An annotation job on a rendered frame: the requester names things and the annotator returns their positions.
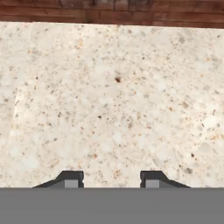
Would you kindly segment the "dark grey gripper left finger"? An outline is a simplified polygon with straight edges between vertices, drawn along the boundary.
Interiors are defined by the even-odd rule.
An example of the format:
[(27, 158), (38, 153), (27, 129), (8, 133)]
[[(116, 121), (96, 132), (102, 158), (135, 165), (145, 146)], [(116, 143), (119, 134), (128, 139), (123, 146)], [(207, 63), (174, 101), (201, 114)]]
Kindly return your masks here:
[(83, 188), (84, 171), (62, 171), (55, 179), (47, 181), (37, 188)]

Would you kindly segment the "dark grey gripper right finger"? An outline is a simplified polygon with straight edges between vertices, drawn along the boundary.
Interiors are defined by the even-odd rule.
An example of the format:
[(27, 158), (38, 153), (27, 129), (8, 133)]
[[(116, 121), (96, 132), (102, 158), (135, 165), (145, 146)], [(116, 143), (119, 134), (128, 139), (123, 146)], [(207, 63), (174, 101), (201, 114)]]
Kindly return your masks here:
[(141, 188), (187, 188), (187, 185), (168, 179), (162, 171), (140, 171)]

